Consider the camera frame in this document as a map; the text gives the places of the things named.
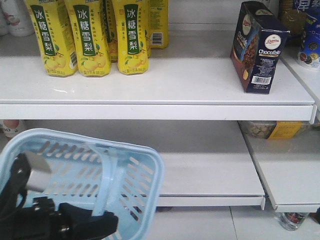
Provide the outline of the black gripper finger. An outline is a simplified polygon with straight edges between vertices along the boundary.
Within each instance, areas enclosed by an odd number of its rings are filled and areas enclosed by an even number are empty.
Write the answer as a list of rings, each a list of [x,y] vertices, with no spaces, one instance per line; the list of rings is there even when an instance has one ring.
[[[69,203],[61,203],[58,207],[61,216],[71,222],[87,222],[92,217],[92,211],[74,206]]]
[[[113,212],[91,216],[90,211],[71,213],[68,216],[69,240],[102,240],[117,231],[118,217]]]

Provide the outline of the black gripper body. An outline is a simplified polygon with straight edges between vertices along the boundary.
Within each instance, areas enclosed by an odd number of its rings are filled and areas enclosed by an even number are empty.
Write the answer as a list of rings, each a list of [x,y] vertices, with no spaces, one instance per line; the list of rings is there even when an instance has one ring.
[[[69,240],[69,230],[51,198],[35,198],[31,207],[5,206],[0,212],[2,240]]]

